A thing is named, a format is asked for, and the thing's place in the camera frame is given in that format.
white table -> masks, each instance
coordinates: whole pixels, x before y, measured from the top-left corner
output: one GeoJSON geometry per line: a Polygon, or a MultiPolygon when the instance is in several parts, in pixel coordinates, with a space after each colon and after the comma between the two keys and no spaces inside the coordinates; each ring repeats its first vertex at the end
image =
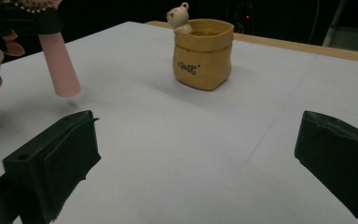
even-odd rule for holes
{"type": "Polygon", "coordinates": [[[172,30],[126,22],[67,44],[83,91],[55,95],[42,53],[3,65],[2,159],[92,110],[102,160],[55,223],[358,223],[294,157],[305,110],[358,128],[358,62],[241,41],[198,91],[172,73],[172,30]]]}

pink cylinder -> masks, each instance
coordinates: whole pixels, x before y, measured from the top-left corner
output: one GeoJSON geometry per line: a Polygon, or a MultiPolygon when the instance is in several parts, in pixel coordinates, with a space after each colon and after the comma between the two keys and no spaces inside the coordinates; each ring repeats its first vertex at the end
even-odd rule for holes
{"type": "Polygon", "coordinates": [[[39,35],[39,40],[56,94],[65,98],[76,96],[81,87],[61,33],[39,35]]]}

brown container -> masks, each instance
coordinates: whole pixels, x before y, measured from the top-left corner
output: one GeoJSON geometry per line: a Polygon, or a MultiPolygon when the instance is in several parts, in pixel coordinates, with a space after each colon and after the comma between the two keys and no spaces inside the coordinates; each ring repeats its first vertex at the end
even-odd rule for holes
{"type": "Polygon", "coordinates": [[[234,26],[210,19],[188,22],[193,32],[175,35],[173,72],[187,86],[213,91],[231,73],[234,26]]]}

bear ear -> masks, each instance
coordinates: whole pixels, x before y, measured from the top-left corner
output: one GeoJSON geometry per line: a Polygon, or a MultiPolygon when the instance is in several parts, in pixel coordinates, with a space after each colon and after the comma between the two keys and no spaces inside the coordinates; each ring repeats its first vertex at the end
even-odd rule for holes
{"type": "Polygon", "coordinates": [[[188,11],[189,5],[188,3],[182,3],[181,7],[184,7],[188,11]]]}

bear figurine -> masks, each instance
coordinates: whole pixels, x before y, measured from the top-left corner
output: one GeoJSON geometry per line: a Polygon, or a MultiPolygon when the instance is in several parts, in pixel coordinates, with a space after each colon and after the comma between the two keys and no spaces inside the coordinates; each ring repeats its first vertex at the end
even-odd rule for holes
{"type": "Polygon", "coordinates": [[[167,12],[168,24],[173,28],[173,32],[176,34],[180,31],[190,34],[193,30],[188,24],[188,3],[184,2],[181,6],[175,7],[167,12]]]}

